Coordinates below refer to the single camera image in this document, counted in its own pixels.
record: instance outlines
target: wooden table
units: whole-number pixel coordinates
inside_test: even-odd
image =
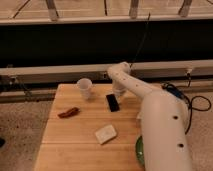
[[[144,171],[135,155],[141,134],[136,119],[140,99],[127,92],[119,99],[120,111],[110,112],[105,98],[111,84],[95,84],[89,101],[81,98],[75,84],[61,84],[56,92],[43,135],[36,171]],[[57,114],[72,107],[81,112],[68,119]],[[112,124],[118,136],[100,145],[95,131]]]

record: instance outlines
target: white paper cup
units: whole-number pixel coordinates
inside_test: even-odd
[[[91,97],[92,81],[88,78],[78,80],[77,87],[81,92],[83,99],[88,100]]]

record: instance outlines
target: black panel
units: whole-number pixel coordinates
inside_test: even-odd
[[[132,61],[146,22],[1,26],[1,67]],[[152,21],[137,61],[212,59],[213,20]]]

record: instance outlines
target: black cable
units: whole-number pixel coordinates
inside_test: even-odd
[[[23,84],[17,77],[16,77],[16,81],[19,84],[19,87],[24,91],[24,94],[26,96],[26,100],[30,101],[33,99],[33,94],[31,93],[31,91],[26,87],[25,84]]]
[[[193,102],[195,99],[198,99],[198,98],[201,98],[201,99],[204,99],[208,102],[209,106],[207,108],[204,108],[204,109],[200,109],[200,108],[196,108],[196,107],[193,107]],[[204,96],[194,96],[191,101],[190,101],[190,105],[189,105],[189,110],[190,110],[190,115],[189,115],[189,124],[188,124],[188,127],[185,131],[185,134],[187,134],[191,128],[191,125],[192,125],[192,116],[193,116],[193,110],[196,110],[196,111],[201,111],[201,112],[206,112],[206,111],[209,111],[212,107],[212,103],[211,101],[204,97]]]
[[[13,15],[13,18],[16,18],[16,16],[20,13],[20,11],[30,2],[31,0],[27,0],[25,3],[22,4],[21,7],[16,11],[16,13]]]
[[[144,43],[145,43],[145,40],[146,40],[146,36],[147,36],[147,32],[148,32],[148,28],[149,28],[150,17],[151,17],[151,14],[149,13],[147,21],[146,21],[145,32],[144,32],[143,37],[141,39],[141,42],[140,42],[140,44],[138,46],[137,52],[135,54],[135,57],[133,58],[132,63],[130,64],[130,68],[132,68],[132,65],[135,63],[140,51],[142,50],[142,48],[144,46]]]
[[[165,83],[163,84],[162,86],[163,89],[167,90],[168,92],[172,93],[173,95],[175,95],[176,97],[182,99],[185,101],[185,103],[188,105],[188,109],[190,110],[189,111],[189,123],[188,123],[188,126],[186,128],[186,131],[185,131],[185,134],[187,134],[191,128],[191,125],[192,125],[192,116],[193,116],[193,110],[196,110],[196,111],[201,111],[201,112],[206,112],[206,111],[209,111],[212,107],[212,103],[211,101],[204,97],[204,96],[194,96],[192,97],[192,99],[190,100],[183,92],[181,92],[175,85],[171,84],[171,83]],[[196,99],[204,99],[208,102],[208,107],[207,108],[197,108],[197,107],[193,107],[193,102],[196,100]]]
[[[210,0],[206,0],[208,3],[210,3],[211,5],[213,5],[213,2]]]

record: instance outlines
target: sausage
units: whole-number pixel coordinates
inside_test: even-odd
[[[70,117],[70,116],[77,115],[78,112],[79,112],[79,108],[73,107],[73,108],[69,109],[69,110],[66,111],[66,112],[59,113],[59,114],[58,114],[58,117],[59,117],[59,118],[68,118],[68,117]]]

